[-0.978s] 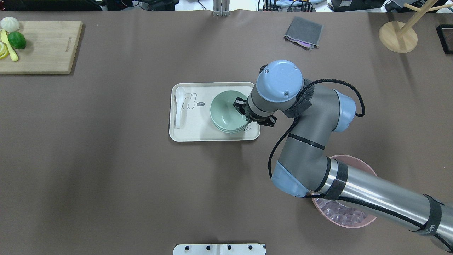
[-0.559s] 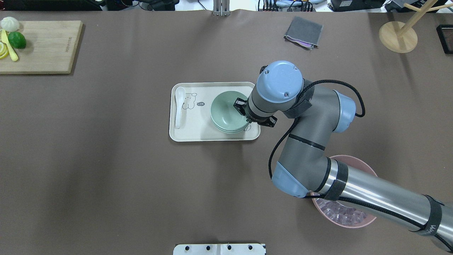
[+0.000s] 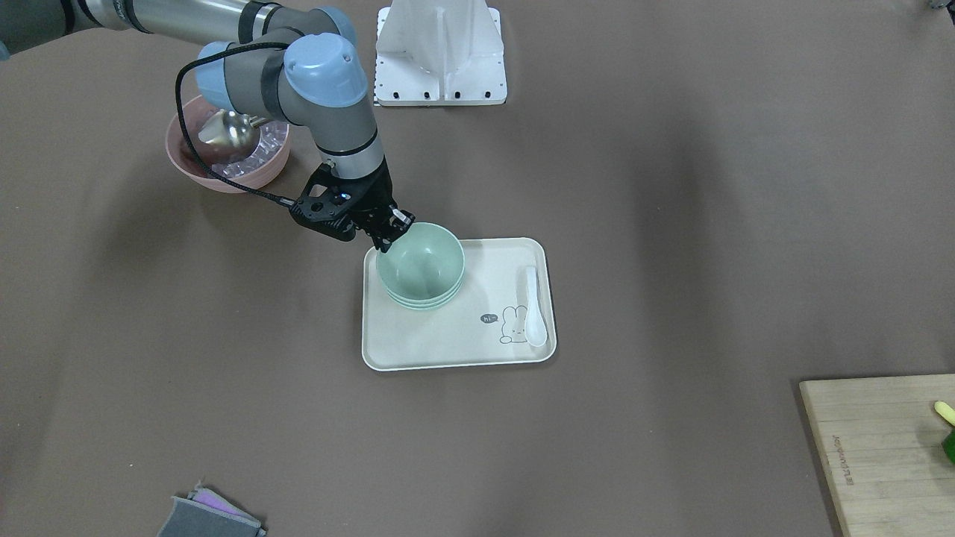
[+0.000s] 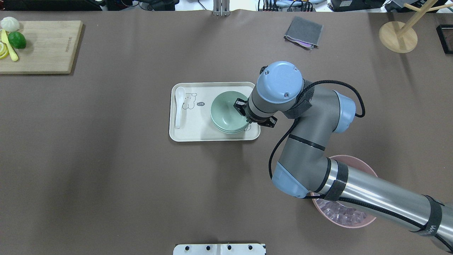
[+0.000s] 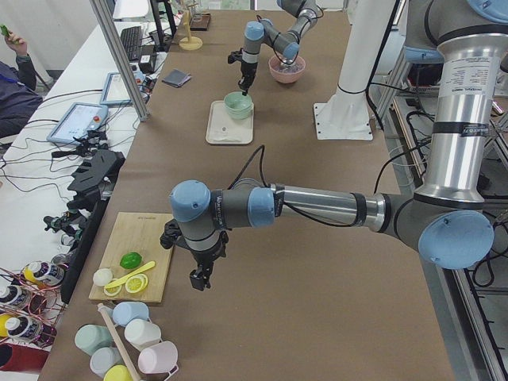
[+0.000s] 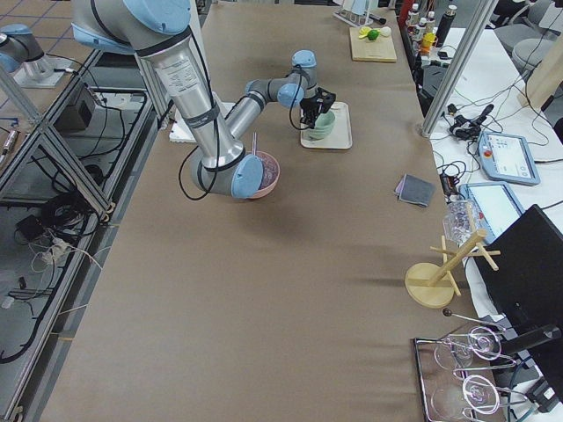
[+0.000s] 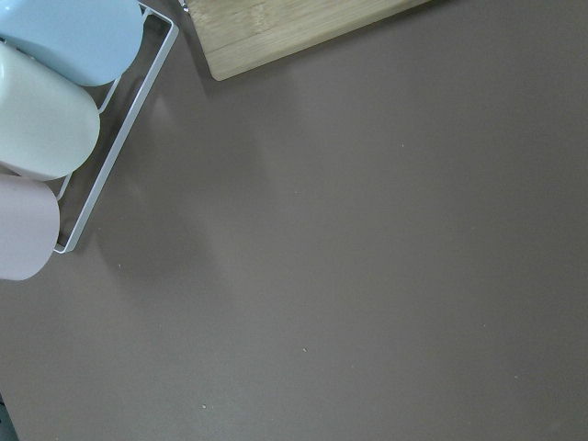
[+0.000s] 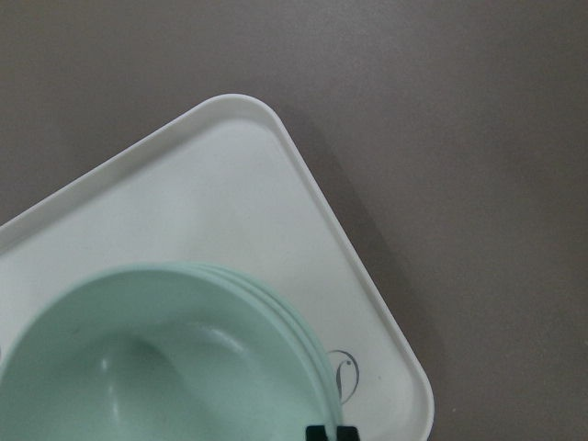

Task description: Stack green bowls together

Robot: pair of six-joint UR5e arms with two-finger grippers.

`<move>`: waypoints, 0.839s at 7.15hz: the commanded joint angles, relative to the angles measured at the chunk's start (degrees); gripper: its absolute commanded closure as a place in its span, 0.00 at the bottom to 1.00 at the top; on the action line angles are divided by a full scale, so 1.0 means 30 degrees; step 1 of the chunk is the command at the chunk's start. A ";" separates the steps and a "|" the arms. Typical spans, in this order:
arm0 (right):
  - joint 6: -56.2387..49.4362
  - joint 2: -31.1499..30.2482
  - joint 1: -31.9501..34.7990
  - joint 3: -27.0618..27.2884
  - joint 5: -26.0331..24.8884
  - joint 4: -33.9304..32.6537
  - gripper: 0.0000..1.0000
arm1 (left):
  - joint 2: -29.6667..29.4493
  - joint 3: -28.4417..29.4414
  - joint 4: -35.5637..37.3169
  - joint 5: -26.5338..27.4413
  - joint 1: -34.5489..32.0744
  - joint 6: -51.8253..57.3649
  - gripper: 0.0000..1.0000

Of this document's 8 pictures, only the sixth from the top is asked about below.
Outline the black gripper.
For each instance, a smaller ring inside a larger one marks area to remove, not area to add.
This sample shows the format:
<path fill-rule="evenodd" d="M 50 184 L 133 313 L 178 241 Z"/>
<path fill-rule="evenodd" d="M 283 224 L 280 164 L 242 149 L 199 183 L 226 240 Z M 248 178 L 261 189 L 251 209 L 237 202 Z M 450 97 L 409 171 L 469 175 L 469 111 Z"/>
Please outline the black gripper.
<path fill-rule="evenodd" d="M 321 113 L 327 113 L 336 100 L 336 94 L 317 87 L 314 94 L 301 100 L 300 130 L 313 129 Z"/>

